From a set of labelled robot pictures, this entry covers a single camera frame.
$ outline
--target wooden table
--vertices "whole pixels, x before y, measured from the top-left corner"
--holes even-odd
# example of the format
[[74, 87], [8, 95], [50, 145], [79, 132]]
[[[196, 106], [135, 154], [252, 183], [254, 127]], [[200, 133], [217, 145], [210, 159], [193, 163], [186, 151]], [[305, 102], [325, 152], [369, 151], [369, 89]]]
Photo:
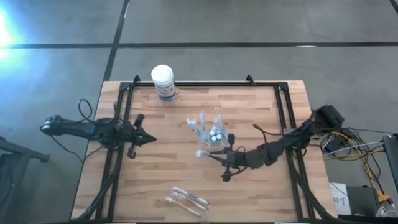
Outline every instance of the wooden table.
[[[295, 119], [300, 126], [310, 116], [304, 82], [288, 83]], [[118, 96], [119, 84], [104, 83], [96, 118], [113, 117], [113, 103]], [[220, 175], [224, 167], [195, 156], [200, 147], [194, 131], [186, 124], [187, 118], [199, 119], [201, 110], [211, 123], [215, 118], [215, 108], [221, 108], [228, 130], [236, 136], [236, 147], [255, 149], [264, 140], [262, 134], [253, 128], [253, 123], [267, 131], [280, 132], [273, 88], [178, 87], [177, 90], [176, 101], [163, 102], [153, 87], [134, 88], [130, 119], [134, 120], [139, 113], [144, 114], [143, 127], [147, 133], [157, 137], [157, 141], [137, 147], [135, 159], [127, 157], [126, 146], [113, 221], [296, 221], [285, 155], [269, 167], [248, 169], [230, 182], [222, 182]], [[279, 137], [267, 138], [274, 141]], [[87, 153], [99, 146], [99, 143], [91, 142]], [[105, 157], [104, 150], [85, 161], [72, 217], [79, 216], [98, 193]], [[316, 147], [309, 147], [304, 160], [311, 190], [328, 212], [336, 216], [321, 152]], [[208, 200], [211, 203], [210, 212], [198, 218], [166, 202], [164, 198], [170, 195], [174, 186]], [[305, 210], [302, 194], [300, 196]]]

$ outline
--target black stripe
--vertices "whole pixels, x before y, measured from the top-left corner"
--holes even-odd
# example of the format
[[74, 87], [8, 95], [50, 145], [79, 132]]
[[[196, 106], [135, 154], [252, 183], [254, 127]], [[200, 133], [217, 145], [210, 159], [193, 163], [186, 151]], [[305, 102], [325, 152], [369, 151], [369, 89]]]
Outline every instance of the black stripe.
[[0, 49], [90, 49], [110, 48], [112, 44], [9, 44], [1, 46]]
[[395, 9], [396, 13], [398, 13], [398, 4], [396, 0], [390, 0], [392, 7]]
[[209, 43], [125, 43], [119, 48], [223, 48], [223, 47], [398, 47], [398, 42], [209, 42]]
[[111, 53], [109, 54], [108, 63], [106, 64], [103, 81], [109, 81], [109, 79], [111, 78], [113, 63], [114, 63], [114, 59], [116, 57], [116, 52], [118, 51], [120, 36], [122, 36], [122, 30], [123, 30], [123, 25], [124, 25], [124, 20], [125, 20], [124, 16], [126, 15], [127, 7], [129, 5], [129, 3], [130, 3], [130, 0], [124, 0], [124, 2], [123, 2], [123, 7], [122, 7], [122, 11], [120, 13], [120, 18], [119, 18], [119, 23], [118, 23], [118, 28], [116, 28], [116, 33], [114, 35], [113, 45], [112, 45]]

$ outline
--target plastic jar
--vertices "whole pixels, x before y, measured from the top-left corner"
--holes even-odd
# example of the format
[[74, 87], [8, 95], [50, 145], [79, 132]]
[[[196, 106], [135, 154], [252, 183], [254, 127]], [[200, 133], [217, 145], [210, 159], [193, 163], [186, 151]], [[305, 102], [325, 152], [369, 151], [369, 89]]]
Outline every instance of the plastic jar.
[[176, 97], [173, 70], [167, 65], [156, 66], [151, 74], [159, 98], [173, 101]]

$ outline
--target gray floor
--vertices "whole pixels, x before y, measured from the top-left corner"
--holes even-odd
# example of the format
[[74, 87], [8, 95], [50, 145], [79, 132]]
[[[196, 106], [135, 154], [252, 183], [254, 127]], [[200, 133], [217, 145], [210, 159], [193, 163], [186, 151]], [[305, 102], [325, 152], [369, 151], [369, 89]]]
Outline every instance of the gray floor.
[[[111, 43], [123, 0], [0, 2], [0, 44]], [[131, 0], [121, 42], [398, 41], [388, 0]], [[96, 106], [110, 49], [0, 49], [0, 136], [40, 152], [18, 195], [13, 223], [68, 219], [81, 171], [75, 157], [39, 131], [45, 118], [79, 119]], [[356, 128], [398, 130], [398, 47], [119, 49], [111, 80], [150, 79], [170, 65], [177, 80], [305, 80], [311, 106], [335, 105]], [[381, 134], [363, 133], [365, 141]], [[80, 156], [87, 141], [59, 140]], [[398, 196], [384, 154], [381, 183]], [[360, 162], [328, 161], [333, 182], [369, 185]]]

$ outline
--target white lid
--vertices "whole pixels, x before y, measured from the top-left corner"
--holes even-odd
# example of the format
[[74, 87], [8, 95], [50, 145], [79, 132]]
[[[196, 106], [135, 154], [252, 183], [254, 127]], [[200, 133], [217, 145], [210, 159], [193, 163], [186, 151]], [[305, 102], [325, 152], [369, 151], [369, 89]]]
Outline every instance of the white lid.
[[154, 83], [167, 85], [173, 80], [173, 70], [167, 65], [158, 65], [150, 73]]

